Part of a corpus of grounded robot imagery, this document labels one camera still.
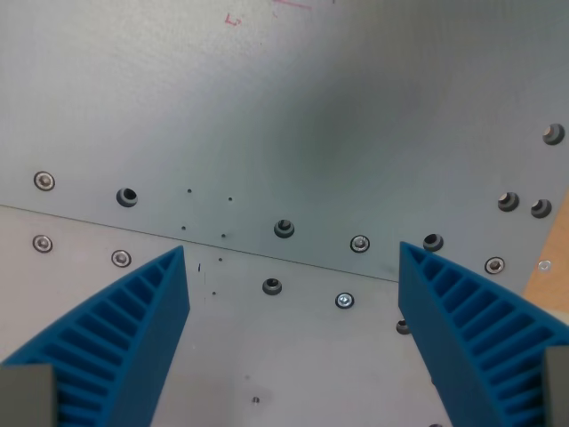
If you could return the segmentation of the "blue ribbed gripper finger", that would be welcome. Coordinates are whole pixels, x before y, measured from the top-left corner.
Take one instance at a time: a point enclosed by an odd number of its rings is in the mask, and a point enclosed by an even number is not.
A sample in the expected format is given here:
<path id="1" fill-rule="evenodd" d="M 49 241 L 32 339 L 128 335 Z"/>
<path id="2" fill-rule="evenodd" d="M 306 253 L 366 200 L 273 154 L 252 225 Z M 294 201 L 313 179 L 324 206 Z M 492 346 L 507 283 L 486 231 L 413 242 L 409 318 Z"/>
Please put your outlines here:
<path id="1" fill-rule="evenodd" d="M 59 426 L 149 426 L 189 312 L 177 246 L 77 305 L 2 364 L 53 368 Z"/>
<path id="2" fill-rule="evenodd" d="M 543 426 L 548 347 L 562 321 L 418 246 L 399 247 L 398 307 L 454 426 Z"/>

